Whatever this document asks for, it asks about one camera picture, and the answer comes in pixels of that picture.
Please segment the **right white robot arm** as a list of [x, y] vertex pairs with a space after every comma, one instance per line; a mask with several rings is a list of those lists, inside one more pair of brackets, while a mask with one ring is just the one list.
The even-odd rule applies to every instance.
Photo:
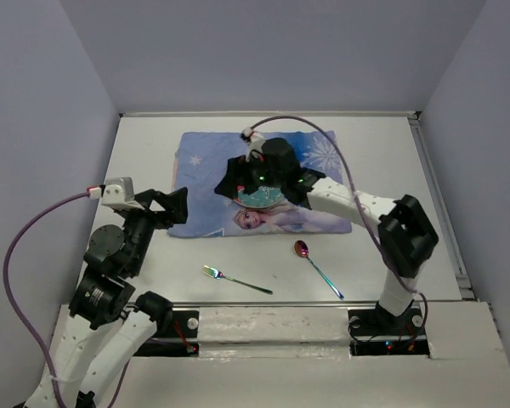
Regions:
[[388, 272], [372, 324], [393, 333], [404, 326], [417, 294], [417, 279], [439, 237], [419, 200], [411, 195], [390, 199], [339, 184], [320, 171], [302, 167], [283, 138], [261, 133], [243, 136], [247, 153], [230, 158], [216, 194], [231, 200], [261, 187], [277, 188], [292, 204], [346, 218], [369, 233]]

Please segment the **blue princess print cloth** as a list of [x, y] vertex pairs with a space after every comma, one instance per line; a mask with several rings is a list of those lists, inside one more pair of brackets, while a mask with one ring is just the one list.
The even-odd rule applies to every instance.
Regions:
[[174, 238], [231, 237], [265, 234], [349, 234], [346, 218], [311, 211], [286, 198], [265, 209], [251, 209], [214, 193], [227, 161], [246, 152], [237, 133], [188, 132], [175, 155], [173, 188], [188, 189], [188, 219], [173, 226]]

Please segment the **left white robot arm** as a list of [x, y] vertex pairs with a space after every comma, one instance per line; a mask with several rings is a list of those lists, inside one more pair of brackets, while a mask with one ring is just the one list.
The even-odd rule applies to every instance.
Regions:
[[[83, 255], [86, 269], [68, 304], [69, 314], [56, 350], [51, 352], [14, 298], [9, 264], [20, 238], [31, 226], [80, 199], [99, 201], [119, 215], [123, 224], [107, 224], [91, 234]], [[24, 407], [95, 407], [114, 377], [123, 376], [136, 351], [151, 337], [169, 330], [172, 303], [146, 292], [136, 299], [119, 331], [106, 339], [135, 291], [129, 281], [139, 275], [155, 231], [185, 224], [187, 218], [187, 188], [169, 194], [153, 189], [134, 193], [130, 178], [118, 178], [53, 204], [21, 229], [3, 260], [3, 285], [10, 305], [36, 340], [46, 363], [40, 383], [23, 402]]]

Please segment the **red and blue plate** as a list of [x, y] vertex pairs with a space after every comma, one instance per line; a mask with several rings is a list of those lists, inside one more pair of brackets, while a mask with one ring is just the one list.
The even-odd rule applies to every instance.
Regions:
[[265, 209], [273, 207], [285, 200], [281, 190], [274, 187], [260, 186], [255, 192], [247, 194], [243, 186], [238, 187], [234, 201], [245, 208]]

